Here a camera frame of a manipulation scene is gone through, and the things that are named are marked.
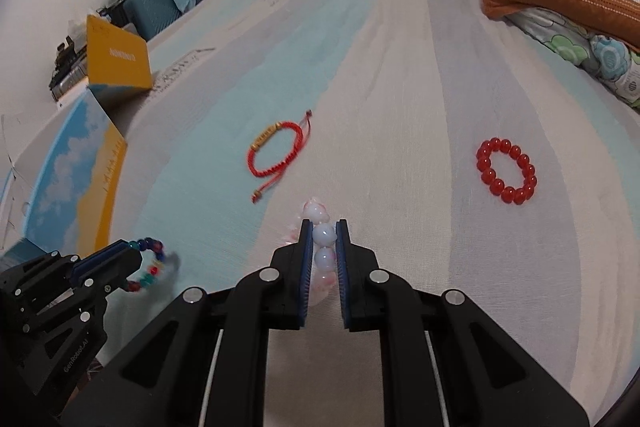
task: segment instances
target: bed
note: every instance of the bed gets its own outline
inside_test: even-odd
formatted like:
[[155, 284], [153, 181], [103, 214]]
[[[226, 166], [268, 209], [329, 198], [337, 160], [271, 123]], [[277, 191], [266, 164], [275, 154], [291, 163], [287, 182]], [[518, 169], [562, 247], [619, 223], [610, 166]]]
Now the bed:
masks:
[[[267, 264], [314, 196], [414, 287], [466, 292], [593, 424], [621, 396], [640, 365], [640, 116], [587, 73], [479, 0], [206, 0], [150, 61], [156, 87], [113, 117], [129, 148], [111, 238], [175, 254], [148, 291], [111, 296], [102, 361], [184, 288]], [[248, 146], [309, 108], [308, 145], [252, 204]], [[480, 180], [492, 136], [536, 165], [523, 206]], [[377, 336], [342, 329], [333, 290], [302, 333], [273, 332], [265, 425], [382, 425], [379, 356]]]

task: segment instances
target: bracelet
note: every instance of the bracelet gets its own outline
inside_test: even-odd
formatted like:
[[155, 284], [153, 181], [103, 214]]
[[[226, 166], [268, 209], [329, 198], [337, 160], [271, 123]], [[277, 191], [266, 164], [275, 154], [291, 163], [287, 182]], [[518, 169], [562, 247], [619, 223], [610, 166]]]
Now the bracelet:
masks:
[[[504, 181], [498, 178], [491, 168], [490, 156], [492, 152], [497, 151], [508, 154], [522, 170], [524, 183], [521, 188], [505, 187]], [[513, 201], [515, 204], [523, 204], [531, 199], [535, 192], [535, 187], [538, 185], [538, 178], [535, 176], [536, 168], [530, 163], [529, 156], [522, 153], [519, 146], [511, 145], [511, 142], [507, 139], [500, 140], [500, 138], [494, 137], [491, 140], [482, 142], [478, 152], [476, 152], [476, 159], [478, 160], [476, 168], [482, 172], [480, 179], [486, 185], [489, 185], [489, 191], [494, 196], [500, 196], [505, 203]]]
[[138, 292], [142, 288], [151, 286], [155, 281], [162, 268], [164, 267], [164, 245], [161, 241], [153, 239], [152, 237], [145, 237], [137, 241], [129, 241], [129, 247], [141, 252], [145, 250], [151, 250], [154, 253], [155, 259], [147, 269], [146, 273], [140, 278], [140, 281], [127, 280], [127, 287], [124, 288], [127, 292]]
[[[299, 124], [290, 122], [290, 121], [284, 121], [284, 122], [276, 122], [268, 126], [267, 129], [262, 131], [260, 136], [258, 136], [254, 140], [254, 142], [251, 144], [251, 147], [249, 147], [249, 150], [246, 154], [246, 164], [249, 167], [251, 174], [253, 174], [256, 178], [266, 178], [267, 176], [273, 176], [273, 178], [271, 178], [266, 183], [263, 183], [257, 190], [254, 190], [254, 193], [251, 197], [251, 200], [254, 203], [256, 203], [262, 197], [262, 192], [265, 189], [267, 189], [268, 187], [273, 185], [276, 181], [278, 181], [280, 178], [282, 178], [282, 175], [284, 174], [284, 171], [286, 171], [289, 164], [294, 159], [296, 159], [296, 156], [298, 156], [298, 153], [300, 153], [300, 151], [302, 151], [303, 147], [306, 145], [306, 141], [309, 139], [309, 134], [311, 133], [311, 122], [309, 120], [311, 118], [311, 115], [312, 115], [311, 110], [308, 110], [306, 112], [305, 118], [303, 118], [303, 120]], [[307, 127], [306, 136], [302, 131], [304, 126]], [[259, 171], [258, 169], [255, 168], [255, 165], [254, 165], [256, 153], [260, 150], [260, 148], [264, 144], [268, 142], [268, 140], [274, 134], [276, 134], [281, 129], [291, 129], [296, 133], [296, 138], [293, 141], [293, 146], [289, 154], [285, 156], [284, 160], [282, 160], [279, 163], [276, 163], [276, 165], [273, 165], [263, 171]]]

